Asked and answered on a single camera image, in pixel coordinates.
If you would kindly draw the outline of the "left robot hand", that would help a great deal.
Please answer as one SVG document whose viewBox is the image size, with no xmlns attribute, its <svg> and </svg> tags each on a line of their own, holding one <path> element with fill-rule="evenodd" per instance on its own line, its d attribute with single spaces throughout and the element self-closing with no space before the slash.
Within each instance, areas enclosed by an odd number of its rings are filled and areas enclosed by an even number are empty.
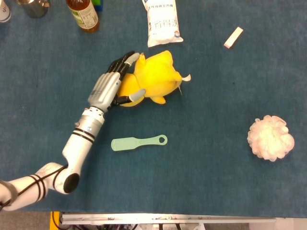
<svg viewBox="0 0 307 230">
<path fill-rule="evenodd" d="M 91 107 L 97 107 L 101 111 L 107 112 L 112 106 L 131 103 L 145 95 L 146 90 L 140 89 L 129 95 L 117 96 L 124 76 L 139 56 L 139 53 L 130 51 L 110 64 L 106 73 L 98 78 L 90 93 L 88 103 Z"/>
</svg>

